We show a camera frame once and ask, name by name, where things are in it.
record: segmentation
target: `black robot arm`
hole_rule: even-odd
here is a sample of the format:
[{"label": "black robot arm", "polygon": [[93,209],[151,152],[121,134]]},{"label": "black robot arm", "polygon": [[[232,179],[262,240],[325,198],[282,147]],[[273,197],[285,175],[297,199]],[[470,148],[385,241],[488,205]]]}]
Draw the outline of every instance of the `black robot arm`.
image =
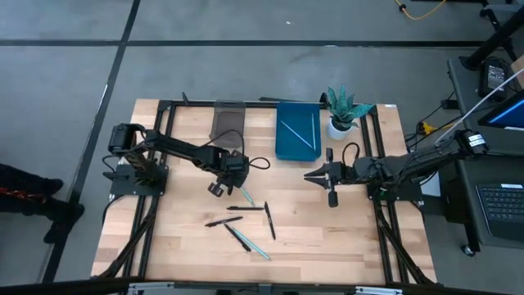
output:
[{"label": "black robot arm", "polygon": [[[144,140],[136,144],[136,134],[141,133]],[[157,169],[155,160],[146,158],[143,153],[165,152],[193,163],[197,168],[217,176],[208,190],[220,197],[224,192],[221,185],[228,188],[231,194],[233,187],[240,188],[249,173],[249,158],[238,151],[229,152],[221,147],[210,145],[195,146],[176,138],[163,135],[155,130],[145,129],[138,124],[120,124],[113,128],[108,150],[115,157],[123,157],[133,167],[134,182],[141,186],[155,186],[165,182],[165,173]],[[125,178],[116,172],[104,175],[115,181]]]},{"label": "black robot arm", "polygon": [[454,136],[436,146],[430,146],[403,156],[383,158],[361,157],[353,166],[333,162],[333,152],[327,149],[327,164],[305,174],[305,180],[319,184],[328,193],[330,207],[338,206],[335,186],[339,184],[376,184],[395,191],[406,181],[427,176],[450,161],[486,154],[488,147],[479,133],[457,131]]}]

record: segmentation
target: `white cable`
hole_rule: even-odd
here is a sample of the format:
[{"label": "white cable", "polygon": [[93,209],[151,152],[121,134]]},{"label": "white cable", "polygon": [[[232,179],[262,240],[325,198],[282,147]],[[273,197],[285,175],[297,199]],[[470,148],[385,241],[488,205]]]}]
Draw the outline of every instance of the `white cable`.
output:
[{"label": "white cable", "polygon": [[438,146],[439,142],[449,133],[451,132],[451,130],[453,130],[458,124],[462,123],[462,121],[464,121],[464,119],[466,119],[466,117],[468,117],[469,115],[471,115],[471,113],[473,113],[473,111],[475,111],[476,108],[478,108],[478,106],[480,106],[483,102],[486,101],[486,99],[490,98],[491,95],[493,95],[493,93],[499,91],[499,89],[501,89],[504,85],[506,85],[507,83],[509,83],[509,81],[515,79],[515,77],[517,77],[520,73],[522,73],[524,71],[524,68],[522,68],[520,71],[518,71],[517,73],[515,73],[513,76],[509,77],[507,80],[504,81],[504,83],[502,83],[501,85],[499,85],[499,87],[495,88],[493,91],[490,92],[490,94],[486,95],[484,98],[482,98],[482,100],[480,100],[471,110],[469,110],[469,112],[466,113],[466,115],[464,115],[462,118],[460,118],[460,120],[457,121],[457,123],[453,124],[453,126],[451,126],[451,128],[449,128],[446,132],[444,132],[444,134],[442,134],[436,141],[435,141],[435,145]]}]

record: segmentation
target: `wooden tabletop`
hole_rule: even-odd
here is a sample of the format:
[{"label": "wooden tabletop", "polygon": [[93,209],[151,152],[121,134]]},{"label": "wooden tabletop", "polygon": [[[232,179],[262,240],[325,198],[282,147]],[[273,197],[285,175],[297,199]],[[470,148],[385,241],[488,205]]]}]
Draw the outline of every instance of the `wooden tabletop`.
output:
[{"label": "wooden tabletop", "polygon": [[[524,68],[524,55],[521,56],[519,59],[514,61],[511,64],[511,68],[513,70],[513,73],[517,73],[518,71],[522,70]],[[524,89],[524,73],[521,73],[517,76],[518,83],[521,85],[521,89]]]},{"label": "wooden tabletop", "polygon": [[[132,122],[152,128],[158,100],[138,99]],[[405,144],[395,105],[379,105],[386,154],[405,154]],[[373,204],[364,185],[337,186],[339,207],[330,208],[326,192],[303,180],[303,174],[319,168],[316,162],[280,161],[275,158],[274,108],[247,108],[244,136],[246,155],[266,157],[269,170],[250,169],[244,188],[257,205],[268,202],[277,239],[273,240],[263,211],[227,211],[229,206],[249,206],[235,189],[231,196],[217,198],[207,192],[215,177],[189,161],[168,157],[168,187],[160,198],[152,239],[148,279],[271,282],[295,284],[383,284]],[[333,148],[335,161],[351,141],[364,147],[361,130],[347,140],[335,141],[325,134],[328,111],[321,111],[322,148]],[[212,107],[177,107],[172,137],[201,145],[209,141]],[[373,124],[368,118],[374,155]],[[351,163],[355,152],[346,152]],[[106,223],[93,263],[93,275],[104,271],[129,239],[137,197],[123,197],[107,212]],[[435,279],[426,232],[419,211],[408,202],[397,202],[397,215],[404,247],[426,276]],[[244,233],[271,257],[247,253],[223,226],[204,224],[243,216],[230,225]],[[138,272],[135,252],[132,274]],[[398,271],[390,245],[394,277]]]}]

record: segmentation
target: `black shoe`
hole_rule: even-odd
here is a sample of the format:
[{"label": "black shoe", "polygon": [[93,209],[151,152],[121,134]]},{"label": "black shoe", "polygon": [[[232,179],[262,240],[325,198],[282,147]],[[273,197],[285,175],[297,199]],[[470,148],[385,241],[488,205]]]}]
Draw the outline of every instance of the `black shoe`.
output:
[{"label": "black shoe", "polygon": [[57,193],[64,186],[60,179],[46,179],[43,183],[43,192],[49,196]]},{"label": "black shoe", "polygon": [[76,221],[84,213],[84,210],[83,205],[77,204],[70,216],[63,220],[53,222],[46,236],[43,237],[43,242],[56,243],[60,238],[67,236],[73,229],[73,225],[75,225]]}]

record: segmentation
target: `concrete floor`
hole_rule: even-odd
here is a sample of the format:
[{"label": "concrete floor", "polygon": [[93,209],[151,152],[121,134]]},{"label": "concrete floor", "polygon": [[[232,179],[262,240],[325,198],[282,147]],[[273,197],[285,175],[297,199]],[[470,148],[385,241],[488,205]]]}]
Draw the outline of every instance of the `concrete floor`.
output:
[{"label": "concrete floor", "polygon": [[[120,40],[132,2],[4,0],[0,39]],[[413,15],[435,5],[406,2]],[[142,1],[130,38],[481,41],[493,28],[478,17],[480,9],[480,4],[446,3],[413,22],[393,0]],[[524,48],[519,41],[517,55]],[[344,84],[356,93],[356,102],[397,104],[407,134],[453,91],[445,61],[473,50],[128,47],[81,195],[86,212],[70,234],[56,280],[89,277],[110,187],[99,159],[106,155],[111,127],[129,121],[136,98],[179,99],[184,91],[194,100],[318,101],[328,86]],[[0,131],[0,162],[62,178],[66,186],[58,197],[67,199],[115,53],[116,47],[0,47],[0,124],[11,126]],[[430,122],[438,125],[457,115],[440,111]],[[42,217],[0,214],[0,285],[41,279],[50,252],[42,238],[49,225]],[[524,290],[524,252],[483,247],[468,258],[459,251],[466,241],[462,227],[436,216],[427,217],[426,227],[439,282],[503,293]]]}]

